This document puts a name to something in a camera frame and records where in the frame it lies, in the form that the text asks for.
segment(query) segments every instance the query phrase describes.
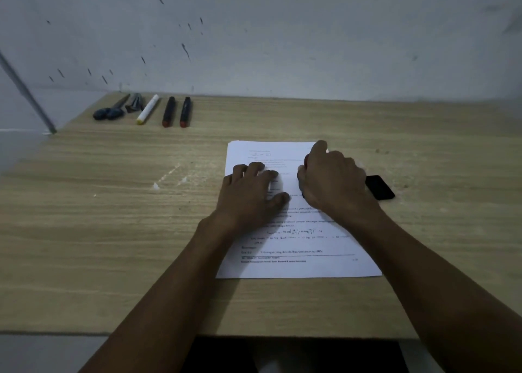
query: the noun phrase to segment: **hand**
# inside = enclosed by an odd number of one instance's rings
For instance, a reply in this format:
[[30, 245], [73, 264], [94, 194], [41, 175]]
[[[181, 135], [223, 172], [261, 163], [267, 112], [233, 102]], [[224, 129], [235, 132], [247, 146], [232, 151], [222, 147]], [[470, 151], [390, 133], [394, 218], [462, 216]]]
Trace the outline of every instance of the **hand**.
[[265, 225], [290, 201], [288, 193], [276, 194], [267, 200], [268, 186], [277, 171], [264, 171], [263, 163], [240, 164], [232, 175], [223, 178], [215, 216], [238, 237]]
[[325, 141], [317, 141], [307, 160], [299, 166], [299, 188], [308, 204], [339, 222], [346, 213], [378, 208], [377, 200], [366, 192], [366, 172], [352, 158], [338, 151], [326, 152]]

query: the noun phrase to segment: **wood grain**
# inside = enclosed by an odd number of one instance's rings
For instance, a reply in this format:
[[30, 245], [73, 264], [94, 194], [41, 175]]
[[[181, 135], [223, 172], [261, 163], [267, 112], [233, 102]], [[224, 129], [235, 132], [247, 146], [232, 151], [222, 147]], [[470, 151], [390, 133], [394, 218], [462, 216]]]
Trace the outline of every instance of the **wood grain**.
[[[144, 126], [92, 119], [120, 96], [1, 178], [0, 330], [111, 332], [213, 210], [235, 139], [326, 139], [391, 186], [392, 218], [522, 313], [522, 137], [493, 108], [193, 97], [187, 129], [181, 106], [160, 126], [165, 98]], [[201, 333], [416, 337], [383, 277], [219, 280]]]

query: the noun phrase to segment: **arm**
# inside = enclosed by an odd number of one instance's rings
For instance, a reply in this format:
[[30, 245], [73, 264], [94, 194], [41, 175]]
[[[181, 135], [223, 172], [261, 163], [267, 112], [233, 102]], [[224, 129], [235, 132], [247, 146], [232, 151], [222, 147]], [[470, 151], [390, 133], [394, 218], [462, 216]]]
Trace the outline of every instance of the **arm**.
[[365, 191], [364, 170], [312, 148], [304, 198], [348, 230], [382, 270], [422, 342], [446, 371], [520, 371], [522, 318], [394, 223]]
[[80, 370], [179, 371], [208, 307], [212, 285], [232, 240], [266, 224], [290, 199], [266, 200], [276, 171], [262, 163], [234, 167], [216, 210], [203, 219], [178, 258]]

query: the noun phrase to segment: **white marker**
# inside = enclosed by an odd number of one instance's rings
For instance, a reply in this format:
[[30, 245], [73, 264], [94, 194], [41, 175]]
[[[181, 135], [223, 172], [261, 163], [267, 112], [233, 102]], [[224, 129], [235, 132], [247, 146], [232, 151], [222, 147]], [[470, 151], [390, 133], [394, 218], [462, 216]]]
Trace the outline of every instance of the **white marker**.
[[138, 126], [141, 126], [143, 123], [145, 123], [145, 119], [147, 119], [147, 116], [152, 111], [154, 105], [156, 105], [156, 102], [158, 102], [158, 99], [160, 99], [160, 96], [158, 94], [154, 94], [153, 99], [149, 101], [143, 112], [141, 112], [141, 114], [136, 119]]

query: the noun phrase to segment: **forearm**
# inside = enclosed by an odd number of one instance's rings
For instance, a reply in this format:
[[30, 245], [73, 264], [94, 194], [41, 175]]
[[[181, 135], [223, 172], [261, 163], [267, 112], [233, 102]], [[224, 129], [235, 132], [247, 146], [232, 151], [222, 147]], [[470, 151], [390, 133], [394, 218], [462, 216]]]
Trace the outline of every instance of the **forearm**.
[[509, 368], [521, 362], [516, 349], [522, 346], [522, 319], [516, 313], [382, 210], [340, 221], [381, 268], [441, 366], [481, 371], [488, 363]]
[[187, 247], [81, 372], [179, 370], [230, 242], [214, 218], [201, 221]]

